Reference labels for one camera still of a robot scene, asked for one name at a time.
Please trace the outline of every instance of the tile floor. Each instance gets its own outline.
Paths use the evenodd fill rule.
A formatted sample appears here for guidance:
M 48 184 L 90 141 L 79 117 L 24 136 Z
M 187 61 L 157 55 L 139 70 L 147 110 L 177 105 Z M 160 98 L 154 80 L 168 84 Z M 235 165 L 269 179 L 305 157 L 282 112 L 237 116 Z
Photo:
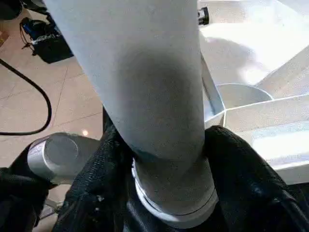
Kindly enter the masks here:
M 31 136 L 0 136 L 0 167 L 9 166 L 33 140 L 66 131 L 99 139 L 102 136 L 102 104 L 75 58 L 53 64 L 21 50 L 20 38 L 9 38 L 0 47 L 0 58 L 40 85 L 51 100 L 53 116 L 47 130 Z M 46 103 L 37 90 L 0 65 L 0 131 L 32 131 L 46 120 Z M 69 186 L 50 191 L 49 198 L 64 199 Z M 56 217 L 40 222 L 36 232 L 47 232 Z

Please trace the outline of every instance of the white bowl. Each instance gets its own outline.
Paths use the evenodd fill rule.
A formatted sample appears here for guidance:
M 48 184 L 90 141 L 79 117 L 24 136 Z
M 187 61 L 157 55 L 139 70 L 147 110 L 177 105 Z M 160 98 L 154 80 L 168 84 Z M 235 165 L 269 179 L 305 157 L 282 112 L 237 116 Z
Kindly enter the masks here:
M 273 100 L 264 90 L 244 84 L 217 85 L 226 109 Z

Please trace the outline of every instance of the white plastic surface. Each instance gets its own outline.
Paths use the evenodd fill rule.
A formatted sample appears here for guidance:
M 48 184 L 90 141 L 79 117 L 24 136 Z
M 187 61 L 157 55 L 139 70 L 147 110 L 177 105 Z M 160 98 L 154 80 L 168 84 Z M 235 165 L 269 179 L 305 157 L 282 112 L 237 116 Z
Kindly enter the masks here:
M 278 99 L 227 110 L 225 127 L 245 139 L 287 184 L 305 183 L 308 112 L 309 95 Z
M 217 88 L 226 109 L 273 99 L 267 92 L 249 85 L 230 83 L 217 85 Z
M 287 184 L 297 184 L 309 182 L 309 24 L 288 7 L 294 3 L 283 2 L 287 5 L 275 0 L 199 1 L 211 18 L 200 27 L 200 45 L 212 81 L 251 85 L 278 99 L 225 109 L 208 117 L 205 127 L 228 127 Z
M 224 111 L 225 106 L 219 91 L 211 77 L 207 64 L 203 56 L 201 57 L 202 66 L 202 81 L 203 81 L 203 107 L 204 107 L 204 121 L 212 119 L 215 115 Z

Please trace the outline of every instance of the black cable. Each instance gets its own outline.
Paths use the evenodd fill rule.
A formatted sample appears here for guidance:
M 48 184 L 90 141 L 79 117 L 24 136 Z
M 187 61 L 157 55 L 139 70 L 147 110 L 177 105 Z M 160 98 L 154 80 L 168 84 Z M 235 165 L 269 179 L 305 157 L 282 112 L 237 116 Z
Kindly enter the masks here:
M 34 130 L 34 131 L 29 131 L 29 132 L 0 132 L 0 135 L 8 135 L 8 136 L 16 136 L 16 135 L 31 135 L 31 134 L 37 134 L 43 130 L 45 130 L 51 119 L 52 119 L 52 105 L 50 103 L 50 100 L 47 96 L 47 94 L 44 92 L 44 90 L 39 87 L 36 83 L 34 83 L 32 80 L 30 80 L 28 77 L 26 77 L 25 75 L 23 75 L 22 73 L 20 73 L 18 70 L 16 70 L 15 68 L 13 68 L 11 65 L 9 65 L 8 63 L 6 63 L 5 61 L 3 61 L 2 59 L 0 59 L 0 64 L 2 64 L 5 68 L 7 68 L 8 70 L 10 70 L 11 72 L 13 72 L 14 74 L 16 74 L 17 76 L 19 76 L 20 78 L 24 79 L 25 81 L 27 81 L 30 85 L 32 85 L 36 90 L 38 90 L 42 96 L 44 97 L 46 104 L 47 104 L 47 110 L 48 110 L 48 115 L 47 115 L 47 120 L 44 124 L 43 127 L 41 127 L 38 130 Z
M 23 48 L 29 47 L 32 50 L 32 52 L 33 52 L 34 49 L 31 47 L 32 44 L 27 41 L 27 39 L 25 37 L 25 34 L 24 34 L 23 26 L 22 26 L 21 23 L 19 24 L 19 32 L 20 32 L 21 41 L 25 44 L 25 46 Z

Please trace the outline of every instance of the white cylindrical tube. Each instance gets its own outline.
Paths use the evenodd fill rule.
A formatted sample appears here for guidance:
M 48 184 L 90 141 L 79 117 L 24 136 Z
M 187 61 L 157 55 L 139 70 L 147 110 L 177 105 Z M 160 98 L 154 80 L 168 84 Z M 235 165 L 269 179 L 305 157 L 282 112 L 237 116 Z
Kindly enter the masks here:
M 151 191 L 157 191 L 155 195 L 150 193 L 154 195 L 150 200 L 164 208 L 159 199 L 167 175 L 171 176 L 166 180 L 169 189 L 181 191 L 170 185 L 181 183 L 186 172 L 196 182 L 186 179 L 188 185 L 182 184 L 181 188 L 200 184 L 190 169 L 204 144 L 197 2 L 45 3 L 119 133 L 142 161 L 136 163 L 141 187 L 146 195 L 149 186 Z M 198 165 L 197 173 L 210 176 L 206 166 Z M 203 191 L 213 183 L 208 185 L 208 178 L 203 180 L 205 187 L 199 187 L 196 195 L 200 198 L 198 204 L 186 209 L 197 210 L 201 202 L 207 201 Z M 178 196 L 169 207 L 171 213 L 181 200 Z

